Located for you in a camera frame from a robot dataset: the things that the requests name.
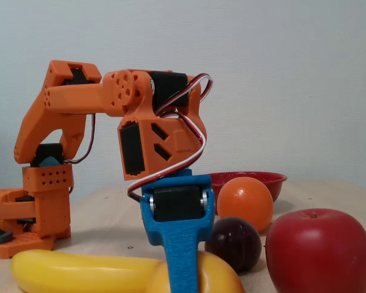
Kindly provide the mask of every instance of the robotic arm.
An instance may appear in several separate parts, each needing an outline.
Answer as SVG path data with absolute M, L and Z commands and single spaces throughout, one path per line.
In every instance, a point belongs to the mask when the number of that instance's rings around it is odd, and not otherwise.
M 201 92 L 204 78 L 209 81 Z M 13 151 L 17 163 L 30 164 L 23 167 L 23 188 L 0 190 L 0 258 L 33 248 L 52 249 L 56 239 L 70 236 L 71 165 L 87 157 L 95 116 L 106 113 L 122 117 L 117 131 L 123 175 L 125 180 L 137 179 L 128 195 L 140 202 L 150 243 L 164 246 L 171 291 L 196 292 L 196 251 L 198 242 L 211 235 L 214 195 L 209 176 L 192 176 L 183 169 L 200 157 L 206 144 L 199 104 L 212 80 L 207 74 L 130 69 L 101 79 L 93 64 L 49 64 Z M 85 156 L 73 160 L 88 114 L 90 145 Z M 59 143 L 43 143 L 58 129 Z M 142 195 L 134 193 L 139 187 Z M 181 283 L 182 276 L 187 282 Z
M 155 114 L 171 95 L 185 88 L 185 74 L 170 71 L 120 70 L 100 84 L 98 69 L 89 63 L 54 60 L 41 92 L 26 114 L 14 155 L 19 164 L 33 163 L 42 141 L 62 129 L 63 159 L 72 159 L 84 137 L 87 114 L 123 117 L 118 127 L 125 180 L 146 177 L 190 157 L 201 143 L 188 126 Z M 201 87 L 171 103 L 206 135 L 199 117 Z

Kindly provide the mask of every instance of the toy banana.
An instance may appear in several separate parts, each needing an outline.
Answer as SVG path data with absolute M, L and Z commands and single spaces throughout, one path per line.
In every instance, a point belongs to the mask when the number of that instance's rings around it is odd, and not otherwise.
M 199 293 L 244 293 L 222 259 L 199 251 Z M 168 293 L 167 263 L 156 259 L 72 255 L 29 250 L 12 259 L 12 275 L 27 293 Z
M 147 258 L 28 250 L 13 257 L 11 271 L 28 293 L 144 293 L 161 263 Z

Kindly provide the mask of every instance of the ventilation hole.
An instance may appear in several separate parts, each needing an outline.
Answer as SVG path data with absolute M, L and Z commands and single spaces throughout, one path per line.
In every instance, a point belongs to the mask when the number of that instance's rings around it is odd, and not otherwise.
M 171 157 L 171 155 L 168 154 L 168 152 L 166 150 L 164 150 L 158 143 L 154 144 L 154 150 L 166 161 L 168 161 L 169 158 Z
M 152 123 L 152 130 L 156 133 L 162 140 L 165 140 L 168 137 L 168 134 L 163 131 L 156 123 Z

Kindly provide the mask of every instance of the plum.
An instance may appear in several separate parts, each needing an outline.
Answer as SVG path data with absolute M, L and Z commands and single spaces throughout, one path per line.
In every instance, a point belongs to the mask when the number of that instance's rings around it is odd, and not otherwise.
M 257 264 L 262 241 L 255 227 L 246 220 L 226 217 L 214 224 L 212 238 L 205 242 L 205 251 L 222 258 L 239 273 Z

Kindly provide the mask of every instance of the red apple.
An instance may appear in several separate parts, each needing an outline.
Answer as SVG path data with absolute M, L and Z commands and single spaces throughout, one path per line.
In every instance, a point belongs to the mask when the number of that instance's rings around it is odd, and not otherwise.
M 280 216 L 267 234 L 266 257 L 279 293 L 366 293 L 366 232 L 345 212 Z

